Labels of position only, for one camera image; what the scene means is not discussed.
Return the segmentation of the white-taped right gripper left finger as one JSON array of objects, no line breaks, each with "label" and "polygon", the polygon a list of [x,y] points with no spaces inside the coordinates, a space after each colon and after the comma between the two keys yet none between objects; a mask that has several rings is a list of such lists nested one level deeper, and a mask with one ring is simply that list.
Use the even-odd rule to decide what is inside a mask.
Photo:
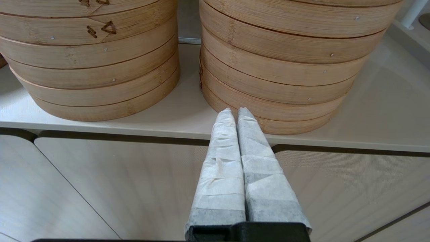
[{"label": "white-taped right gripper left finger", "polygon": [[244,175],[235,118],[219,112],[200,171],[185,234],[196,226],[230,226],[246,221]]}]

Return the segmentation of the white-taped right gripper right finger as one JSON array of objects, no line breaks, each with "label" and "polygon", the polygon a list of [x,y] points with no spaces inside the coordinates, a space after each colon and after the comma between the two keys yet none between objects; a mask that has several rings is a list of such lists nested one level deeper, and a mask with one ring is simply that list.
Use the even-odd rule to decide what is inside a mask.
[{"label": "white-taped right gripper right finger", "polygon": [[262,129],[248,108],[238,111],[238,140],[251,222],[301,223],[312,227]]}]

